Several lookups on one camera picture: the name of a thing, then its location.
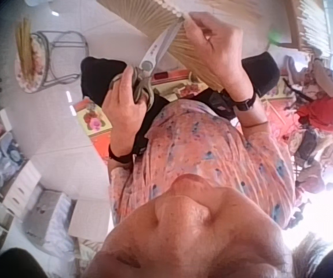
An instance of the scissors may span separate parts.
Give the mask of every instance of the scissors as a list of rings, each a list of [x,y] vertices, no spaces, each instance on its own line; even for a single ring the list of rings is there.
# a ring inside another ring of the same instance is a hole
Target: scissors
[[[133,78],[131,80],[134,103],[138,103],[142,94],[145,94],[148,99],[147,111],[151,109],[155,100],[155,95],[151,85],[152,74],[161,58],[169,49],[174,38],[177,36],[183,24],[183,20],[183,18],[178,19],[177,22],[164,30],[148,49],[144,58],[140,62],[139,67],[135,67],[134,69]],[[114,83],[120,80],[121,77],[122,74],[115,76],[111,81],[109,88],[113,88]]]

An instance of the pink floral shirt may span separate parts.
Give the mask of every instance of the pink floral shirt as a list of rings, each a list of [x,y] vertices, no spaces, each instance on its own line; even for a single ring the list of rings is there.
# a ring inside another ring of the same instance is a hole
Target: pink floral shirt
[[[147,150],[133,170],[119,167],[111,173],[115,225],[187,173],[236,188],[281,227],[287,225],[295,202],[292,166],[288,151],[271,134],[245,140],[205,104],[178,100],[161,111],[146,137]]]

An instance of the woman's right hand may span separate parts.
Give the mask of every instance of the woman's right hand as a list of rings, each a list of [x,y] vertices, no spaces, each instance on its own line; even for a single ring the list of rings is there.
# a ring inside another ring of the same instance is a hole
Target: woman's right hand
[[[253,86],[242,67],[243,32],[227,25],[213,15],[190,13],[184,28],[187,38],[205,65],[222,82],[235,101],[253,96]]]

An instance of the black watch strap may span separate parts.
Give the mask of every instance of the black watch strap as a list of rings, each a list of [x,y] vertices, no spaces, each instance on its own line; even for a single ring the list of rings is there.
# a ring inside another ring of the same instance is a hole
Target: black watch strap
[[[238,109],[239,111],[248,111],[248,110],[250,110],[250,109],[253,107],[253,105],[254,105],[254,103],[255,103],[255,100],[257,99],[257,93],[256,93],[255,90],[254,90],[253,97],[251,97],[251,98],[248,99],[248,100],[241,101],[241,102],[239,102],[239,103],[235,102],[235,101],[230,97],[230,95],[228,94],[228,92],[227,92],[225,89],[222,91],[222,93],[225,94],[226,96],[228,96],[228,99],[231,101],[231,103],[232,103],[235,107],[237,107],[237,109]]]
[[[132,153],[130,153],[128,155],[123,155],[120,157],[117,157],[116,155],[114,155],[114,153],[111,150],[111,145],[108,146],[108,154],[109,154],[109,158],[113,159],[114,161],[120,162],[122,164],[128,164],[133,161]]]

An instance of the person in background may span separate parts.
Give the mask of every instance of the person in background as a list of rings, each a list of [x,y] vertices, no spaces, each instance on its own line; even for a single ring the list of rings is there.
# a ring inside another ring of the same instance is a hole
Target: person in background
[[[292,253],[283,242],[295,203],[291,161],[242,68],[242,30],[208,13],[191,17],[187,37],[236,103],[243,135],[207,105],[178,100],[133,159],[147,108],[134,103],[127,67],[103,103],[115,228],[84,277],[310,277],[318,252]]]
[[[287,56],[290,83],[303,86],[302,93],[313,99],[301,106],[297,114],[302,124],[333,133],[333,71],[323,66],[321,52],[317,49],[314,52],[314,59],[301,72],[297,72],[294,59]]]

